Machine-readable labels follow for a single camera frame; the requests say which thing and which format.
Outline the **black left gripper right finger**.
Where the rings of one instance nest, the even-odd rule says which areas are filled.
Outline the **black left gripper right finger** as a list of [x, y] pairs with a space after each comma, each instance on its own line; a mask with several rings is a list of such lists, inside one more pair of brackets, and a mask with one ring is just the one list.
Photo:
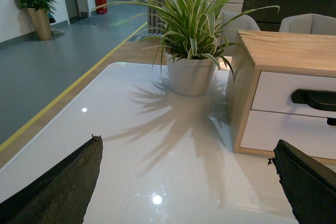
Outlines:
[[284, 140], [268, 163], [299, 223], [335, 223], [335, 172]]

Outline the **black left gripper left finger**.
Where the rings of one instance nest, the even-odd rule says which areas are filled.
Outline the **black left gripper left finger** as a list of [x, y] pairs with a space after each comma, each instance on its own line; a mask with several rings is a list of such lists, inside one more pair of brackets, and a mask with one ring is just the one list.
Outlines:
[[100, 173], [103, 142], [89, 141], [1, 203], [1, 223], [83, 223]]

